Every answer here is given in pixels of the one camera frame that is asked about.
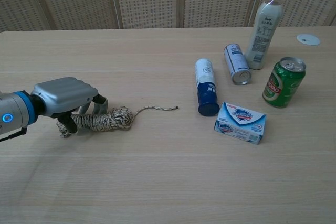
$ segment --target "soap box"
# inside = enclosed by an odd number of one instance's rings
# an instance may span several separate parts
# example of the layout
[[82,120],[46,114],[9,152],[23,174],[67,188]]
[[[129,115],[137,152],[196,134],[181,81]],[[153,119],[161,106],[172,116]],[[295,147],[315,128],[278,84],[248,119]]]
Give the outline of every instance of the soap box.
[[218,113],[215,130],[259,144],[264,135],[265,121],[265,114],[224,102]]

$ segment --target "coiled rope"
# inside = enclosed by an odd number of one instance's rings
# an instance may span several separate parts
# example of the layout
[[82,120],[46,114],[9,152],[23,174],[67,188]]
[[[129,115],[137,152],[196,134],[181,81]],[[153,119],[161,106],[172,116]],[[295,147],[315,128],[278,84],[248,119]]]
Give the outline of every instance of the coiled rope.
[[[177,110],[178,107],[163,108],[156,106],[145,106],[139,109],[135,114],[124,106],[120,108],[113,108],[107,114],[73,114],[71,115],[78,129],[86,128],[92,131],[113,131],[118,129],[129,129],[134,122],[135,117],[142,111],[154,109],[162,111]],[[71,134],[67,131],[65,126],[57,121],[58,130],[62,138],[67,138]]]

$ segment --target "printed logo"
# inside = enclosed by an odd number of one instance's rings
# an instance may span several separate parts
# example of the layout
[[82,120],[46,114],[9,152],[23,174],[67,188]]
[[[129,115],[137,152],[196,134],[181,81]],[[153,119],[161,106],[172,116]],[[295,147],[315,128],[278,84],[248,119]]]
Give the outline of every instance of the printed logo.
[[212,91],[212,92],[216,93],[216,88],[214,86],[209,85],[208,91]]
[[232,115],[235,115],[240,121],[249,121],[253,117],[253,115],[250,112],[241,109],[235,110],[235,112],[233,112]]
[[205,73],[211,73],[211,68],[205,67],[205,68],[203,68],[203,72],[205,72]]
[[219,128],[220,128],[220,131],[223,133],[231,133],[233,131],[233,128],[227,124],[220,124]]
[[269,81],[267,82],[267,86],[272,92],[277,93],[277,94],[281,93],[281,89],[277,87],[273,78],[269,79]]

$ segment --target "spray can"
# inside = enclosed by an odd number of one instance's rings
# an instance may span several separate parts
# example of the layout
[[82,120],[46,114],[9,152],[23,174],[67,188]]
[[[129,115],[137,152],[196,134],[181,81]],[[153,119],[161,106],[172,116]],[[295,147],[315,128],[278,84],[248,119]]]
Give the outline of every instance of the spray can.
[[247,84],[251,80],[251,72],[238,44],[229,44],[224,48],[227,66],[232,82],[236,85]]
[[195,64],[198,112],[203,116],[214,116],[219,112],[212,63],[199,59]]

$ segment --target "white bottle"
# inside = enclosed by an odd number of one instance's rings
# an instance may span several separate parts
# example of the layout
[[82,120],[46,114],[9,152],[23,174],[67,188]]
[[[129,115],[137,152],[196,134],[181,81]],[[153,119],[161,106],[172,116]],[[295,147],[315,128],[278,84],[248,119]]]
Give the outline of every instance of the white bottle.
[[259,7],[254,20],[253,33],[245,52],[250,68],[261,69],[275,29],[283,13],[281,0],[267,0]]

